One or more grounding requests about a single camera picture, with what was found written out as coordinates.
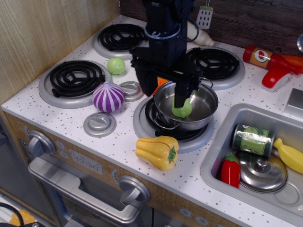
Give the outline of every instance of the white bottle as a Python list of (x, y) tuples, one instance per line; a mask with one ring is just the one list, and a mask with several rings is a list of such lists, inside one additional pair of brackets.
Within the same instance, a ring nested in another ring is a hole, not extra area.
[[(187, 37), (189, 39), (194, 39), (196, 35), (197, 35), (196, 27), (192, 23), (187, 22)], [(212, 40), (211, 37), (209, 37), (208, 33), (201, 29), (199, 30), (199, 35), (198, 35), (197, 39), (195, 40), (195, 42), (197, 44), (203, 45), (203, 46), (213, 46), (214, 45), (214, 41)]]

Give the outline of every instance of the purple striped onion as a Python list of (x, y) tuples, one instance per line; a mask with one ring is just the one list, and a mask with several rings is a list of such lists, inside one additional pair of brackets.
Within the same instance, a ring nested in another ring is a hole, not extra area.
[(94, 90), (93, 104), (101, 112), (110, 113), (123, 105), (124, 97), (124, 92), (119, 85), (105, 82)]

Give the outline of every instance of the wooden wall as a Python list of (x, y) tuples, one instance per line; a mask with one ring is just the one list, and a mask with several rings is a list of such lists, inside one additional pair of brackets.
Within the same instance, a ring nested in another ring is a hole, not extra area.
[[(120, 0), (121, 15), (146, 21), (141, 0)], [(196, 0), (196, 20), (200, 6)], [(211, 26), (206, 32), (216, 41), (246, 48), (258, 46), (279, 54), (303, 56), (297, 39), (303, 33), (303, 0), (212, 0)]]
[(118, 15), (118, 0), (0, 0), (0, 104)]

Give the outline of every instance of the toy ketchup bottle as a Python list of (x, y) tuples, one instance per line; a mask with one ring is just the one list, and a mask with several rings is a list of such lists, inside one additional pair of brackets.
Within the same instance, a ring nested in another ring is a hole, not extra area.
[(252, 45), (249, 45), (244, 54), (243, 60), (254, 65), (261, 66), (268, 70), (273, 68), (284, 68), (298, 75), (301, 72), (301, 66), (294, 66), (277, 53), (267, 51)]

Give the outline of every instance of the stove knob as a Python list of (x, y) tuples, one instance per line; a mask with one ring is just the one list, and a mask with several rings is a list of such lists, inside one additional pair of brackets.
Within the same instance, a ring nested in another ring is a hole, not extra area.
[(120, 202), (122, 202), (125, 206), (134, 201), (144, 202), (151, 196), (148, 188), (136, 178), (131, 176), (121, 176), (119, 179), (119, 186), (123, 191), (120, 197)]
[(56, 147), (43, 133), (32, 130), (29, 133), (30, 143), (28, 145), (28, 152), (34, 157), (39, 157), (43, 154), (52, 154), (55, 152)]

